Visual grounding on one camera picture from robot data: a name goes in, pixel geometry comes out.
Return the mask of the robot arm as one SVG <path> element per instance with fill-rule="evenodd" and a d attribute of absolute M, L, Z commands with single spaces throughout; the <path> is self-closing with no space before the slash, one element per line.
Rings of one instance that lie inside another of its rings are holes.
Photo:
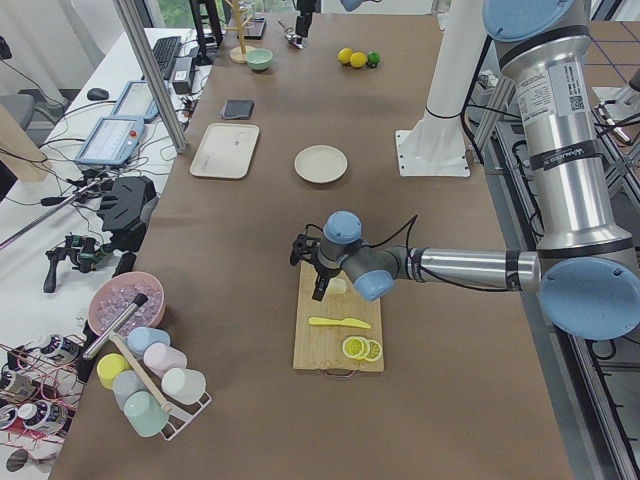
<path fill-rule="evenodd" d="M 340 4 L 347 12 L 358 9 L 366 0 L 341 0 Z M 312 25 L 313 14 L 319 13 L 320 0 L 293 0 L 292 4 L 298 15 L 295 23 L 295 34 L 298 38 L 307 38 Z"/>
<path fill-rule="evenodd" d="M 373 301 L 399 279 L 487 292 L 532 291 L 545 316 L 589 340 L 621 337 L 639 323 L 639 267 L 631 234 L 612 213 L 589 110 L 582 61 L 590 43 L 582 1 L 455 1 L 450 7 L 423 118 L 397 135 L 404 176 L 463 171 L 464 109 L 489 48 L 515 84 L 544 228 L 532 252 L 373 245 L 360 219 L 331 214 L 319 237 L 300 234 L 292 264 L 317 274 L 321 300 L 345 274 Z"/>

